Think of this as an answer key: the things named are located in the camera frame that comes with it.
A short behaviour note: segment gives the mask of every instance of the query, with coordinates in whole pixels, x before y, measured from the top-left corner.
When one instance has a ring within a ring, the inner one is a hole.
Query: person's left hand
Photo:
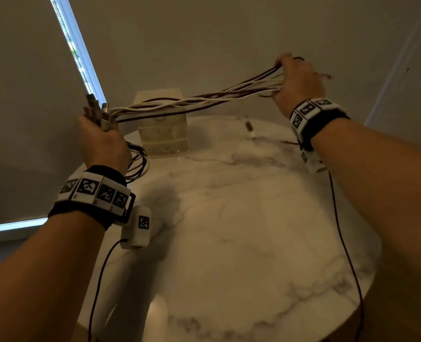
[[[131,162],[131,152],[117,122],[112,120],[111,130],[104,132],[87,117],[80,115],[77,125],[80,129],[80,149],[87,168],[93,165],[108,166],[125,176]]]

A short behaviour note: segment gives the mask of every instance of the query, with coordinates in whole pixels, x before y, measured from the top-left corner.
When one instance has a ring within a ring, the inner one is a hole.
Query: translucent plastic container
[[[139,135],[150,158],[180,156],[190,151],[185,114],[139,120]]]

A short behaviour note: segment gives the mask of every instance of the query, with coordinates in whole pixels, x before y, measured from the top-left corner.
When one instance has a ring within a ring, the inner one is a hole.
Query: round table
[[[310,174],[293,132],[244,119],[188,119],[190,152],[151,160],[131,184],[150,207],[150,245],[117,247],[106,266],[93,332],[141,341],[149,304],[162,300],[157,342],[310,341],[325,338],[359,305],[341,245],[327,172]],[[139,143],[138,132],[127,140]],[[363,294],[380,254],[373,230],[336,189],[339,221]],[[88,317],[102,262],[120,238],[112,226],[79,323]],[[105,321],[117,303],[105,326]]]

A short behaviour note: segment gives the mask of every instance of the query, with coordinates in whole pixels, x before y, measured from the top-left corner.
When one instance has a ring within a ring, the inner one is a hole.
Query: white marble surface
[[[191,152],[152,160],[131,185],[152,210],[151,245],[119,247],[106,267],[93,331],[140,341],[156,294],[168,307],[165,341],[319,341],[356,309],[327,172],[311,175],[288,128],[251,120],[189,118]],[[137,133],[127,137],[139,143]],[[380,243],[337,192],[340,224],[364,294]],[[103,242],[79,323],[88,317],[101,264],[120,238]],[[106,317],[118,302],[107,327]]]

